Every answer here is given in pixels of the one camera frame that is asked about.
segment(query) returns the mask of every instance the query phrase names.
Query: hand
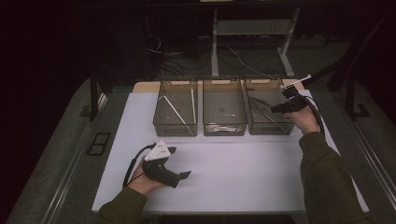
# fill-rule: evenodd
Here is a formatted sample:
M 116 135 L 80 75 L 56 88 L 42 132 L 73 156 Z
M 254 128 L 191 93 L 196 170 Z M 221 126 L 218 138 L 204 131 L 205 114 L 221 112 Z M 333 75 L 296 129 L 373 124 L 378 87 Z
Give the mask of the hand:
M 308 105 L 299 111 L 285 113 L 283 116 L 293 120 L 294 124 L 303 134 L 319 132 L 318 122 Z
M 145 157 L 142 158 L 138 167 L 132 174 L 132 181 L 128 184 L 128 188 L 134 189 L 143 195 L 149 195 L 153 190 L 165 186 L 165 184 L 152 180 L 144 175 L 142 164 Z

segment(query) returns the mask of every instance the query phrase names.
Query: transparent plastic bin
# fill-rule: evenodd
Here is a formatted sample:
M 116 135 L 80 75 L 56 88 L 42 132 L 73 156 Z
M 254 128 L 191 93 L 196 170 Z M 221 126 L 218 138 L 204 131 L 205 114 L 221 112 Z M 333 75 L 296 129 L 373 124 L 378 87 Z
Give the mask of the transparent plastic bin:
M 287 102 L 280 86 L 281 79 L 246 76 L 247 126 L 252 135 L 287 135 L 294 123 L 281 113 L 272 113 L 271 106 Z
M 247 127 L 239 77 L 211 77 L 203 81 L 204 136 L 243 136 Z
M 161 81 L 153 124 L 158 136 L 197 135 L 198 104 L 196 77 Z

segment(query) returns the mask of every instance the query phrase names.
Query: wire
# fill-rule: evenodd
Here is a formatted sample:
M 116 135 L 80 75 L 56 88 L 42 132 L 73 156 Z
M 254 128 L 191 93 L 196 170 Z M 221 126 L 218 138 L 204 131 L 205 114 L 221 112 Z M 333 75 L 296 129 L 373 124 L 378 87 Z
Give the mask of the wire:
M 162 52 L 160 52 L 160 51 L 158 51 L 158 50 L 154 50 L 154 49 L 148 49 L 148 50 L 151 51 L 151 52 L 154 52 L 154 53 L 163 54 Z
M 132 170 L 134 169 L 134 165 L 136 164 L 136 161 L 137 161 L 137 159 L 139 158 L 139 156 L 146 150 L 146 149 L 153 149 L 154 147 L 155 147 L 155 143 L 154 144 L 152 144 L 152 145 L 148 145 L 148 146 L 145 146 L 145 147 L 143 147 L 142 149 L 140 149 L 140 151 L 136 154 L 136 156 L 134 156 L 134 158 L 131 160 L 131 163 L 129 164 L 129 167 L 128 167 L 128 170 L 127 170 L 127 172 L 126 172 L 126 174 L 125 174 L 125 177 L 124 177 L 124 181 L 123 181 L 123 183 L 122 183 L 122 187 L 123 188 L 125 188 L 127 185 L 128 185 L 128 183 L 130 183 L 130 181 L 128 181 L 129 180 L 129 177 L 131 176 L 131 172 L 132 172 Z
M 128 182 L 128 185 L 129 185 L 132 181 L 136 180 L 138 177 L 142 176 L 143 174 L 144 174 L 144 172 L 143 172 L 142 174 L 137 175 L 137 176 L 135 176 L 134 178 L 132 178 L 132 180 L 130 180 L 130 181 Z
M 239 61 L 241 61 L 241 63 L 242 63 L 247 69 L 249 69 L 250 71 L 253 71 L 253 72 L 255 72 L 255 73 L 258 73 L 258 74 L 261 74 L 261 75 L 264 75 L 264 76 L 269 77 L 268 75 L 266 75 L 266 74 L 264 74 L 264 73 L 262 73 L 262 72 L 259 72 L 259 71 L 255 70 L 255 69 L 249 67 L 247 64 L 245 64 L 245 62 L 241 59 L 241 57 L 239 57 L 239 55 L 238 55 L 232 48 L 227 47 L 227 46 L 224 46 L 224 47 L 227 48 L 227 49 L 229 49 L 230 51 L 232 51 L 232 52 L 236 55 L 236 57 L 238 57 Z
M 218 56 L 219 56 L 220 60 L 223 63 L 225 63 L 226 65 L 230 66 L 231 68 L 238 68 L 238 69 L 245 68 L 245 66 L 238 67 L 238 66 L 234 66 L 234 65 L 231 65 L 229 63 L 226 63 L 225 60 L 223 59 L 223 57 L 221 56 L 221 53 L 222 53 L 221 51 L 218 51 Z
M 201 68 L 205 67 L 205 66 L 207 65 L 207 63 L 209 62 L 209 59 L 210 59 L 210 54 L 208 54 L 208 56 L 207 56 L 207 58 L 206 58 L 204 64 L 202 64 L 202 65 L 200 65 L 199 67 L 196 67 L 196 68 L 188 68 L 188 67 L 185 67 L 185 66 L 181 65 L 180 63 L 175 63 L 175 62 L 173 62 L 173 61 L 171 61 L 171 60 L 169 60 L 169 59 L 165 59 L 165 60 L 166 60 L 167 62 L 169 62 L 169 63 L 173 63 L 173 64 L 179 66 L 180 68 L 183 68 L 183 69 L 185 69 L 185 70 L 191 70 L 191 71 L 192 71 L 192 70 L 198 70 L 198 69 L 201 69 Z
M 222 41 L 222 43 L 220 44 L 220 42 L 218 41 L 219 42 L 219 46 L 222 45 L 223 47 L 230 47 L 230 45 L 233 45 L 234 48 L 239 48 L 245 42 L 245 38 L 239 37 L 238 39 L 239 39 L 239 43 L 236 43 L 236 44 L 234 44 L 234 43 L 227 44 L 225 41 Z M 246 52 L 242 52 L 242 53 L 239 52 L 239 55 L 246 55 L 246 54 L 249 54 L 249 53 L 250 53 L 250 50 L 248 50 Z
M 170 53 L 165 53 L 163 56 L 175 56 L 175 55 L 182 55 L 184 54 L 183 51 L 179 51 L 179 52 L 170 52 Z
M 160 46 L 161 46 L 161 39 L 157 35 L 152 35 L 152 36 L 157 37 L 157 39 L 158 39 L 158 47 L 156 49 L 159 49 Z
M 159 66 L 161 69 L 163 69 L 163 71 L 167 71 L 167 72 L 169 72 L 169 73 L 171 73 L 171 74 L 173 74 L 175 77 L 178 77 L 178 75 L 175 73 L 175 72 L 173 72 L 173 71 L 171 71 L 170 69 L 168 69 L 168 68 L 166 68 L 166 67 L 162 67 L 162 66 Z
M 319 110 L 318 110 L 318 107 L 317 107 L 317 106 L 314 106 L 314 105 L 310 102 L 310 100 L 313 101 L 313 102 L 315 103 L 315 105 L 316 105 L 317 103 L 316 103 L 315 100 L 314 100 L 312 97 L 310 97 L 310 96 L 303 96 L 303 98 L 304 98 L 305 101 L 307 102 L 309 108 L 311 108 L 312 112 L 314 113 L 314 116 L 315 116 L 315 119 L 317 120 L 317 123 L 318 123 L 320 132 L 321 132 L 323 135 L 326 135 L 326 134 L 325 134 L 325 130 L 324 130 L 323 121 L 322 121 L 322 119 L 321 119 L 321 115 L 320 115 L 320 112 L 319 112 Z
M 164 64 L 164 66 L 167 68 L 167 69 L 173 69 L 174 71 L 176 71 L 177 73 L 179 73 L 181 76 L 183 76 L 184 77 L 184 69 L 183 68 L 181 68 L 181 69 L 183 69 L 183 71 L 182 72 L 180 72 L 179 70 L 177 70 L 174 66 L 170 66 L 170 65 L 167 65 L 167 64 Z

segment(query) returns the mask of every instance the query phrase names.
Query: olive green sleeve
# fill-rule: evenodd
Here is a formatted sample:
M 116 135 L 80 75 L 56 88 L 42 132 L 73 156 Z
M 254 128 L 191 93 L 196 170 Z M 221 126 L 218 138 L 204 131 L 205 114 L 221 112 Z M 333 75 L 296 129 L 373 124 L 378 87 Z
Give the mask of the olive green sleeve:
M 113 201 L 99 209 L 100 224 L 139 224 L 147 197 L 139 192 L 124 188 Z
M 372 223 L 361 210 L 346 161 L 327 145 L 323 134 L 306 134 L 300 147 L 304 153 L 300 169 L 309 222 Z

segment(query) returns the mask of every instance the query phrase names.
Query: white stick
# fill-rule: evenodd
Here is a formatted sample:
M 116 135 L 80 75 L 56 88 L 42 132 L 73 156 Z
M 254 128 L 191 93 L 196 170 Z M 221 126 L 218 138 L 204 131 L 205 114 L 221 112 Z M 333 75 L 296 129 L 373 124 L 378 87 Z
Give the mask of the white stick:
M 163 98 L 164 98 L 165 101 L 168 102 L 168 104 L 172 107 L 172 109 L 175 111 L 176 115 L 177 115 L 178 118 L 181 120 L 181 122 L 183 122 L 183 124 L 186 124 L 186 122 L 184 121 L 184 119 L 180 116 L 180 114 L 178 114 L 177 110 L 175 110 L 175 108 L 173 107 L 173 105 L 171 104 L 171 102 L 168 100 L 168 97 L 164 96 Z
M 194 91 L 191 88 L 191 101 L 192 101 L 192 114 L 194 115 L 194 124 L 197 123 L 195 119 L 195 103 L 194 103 Z
M 190 130 L 189 125 L 186 124 L 186 122 L 184 121 L 184 119 L 180 116 L 180 114 L 177 112 L 177 110 L 175 110 L 175 108 L 173 107 L 173 105 L 171 104 L 171 102 L 168 100 L 168 97 L 164 96 L 163 99 L 165 99 L 165 101 L 172 107 L 173 111 L 175 111 L 176 115 L 178 116 L 178 118 L 181 120 L 181 122 L 183 122 L 184 125 L 186 125 L 187 129 L 189 130 L 189 132 L 191 133 L 191 135 L 193 135 L 192 131 Z
M 294 85 L 294 84 L 296 84 L 297 82 L 302 82 L 302 81 L 304 81 L 304 80 L 306 80 L 306 79 L 309 79 L 309 78 L 311 78 L 311 75 L 308 74 L 308 76 L 306 76 L 306 77 L 304 77 L 304 78 L 302 78 L 302 79 L 300 79 L 300 80 L 291 82 L 290 84 L 288 84 L 288 85 L 286 85 L 286 86 L 281 85 L 280 88 L 281 88 L 281 89 L 287 88 L 288 86 Z

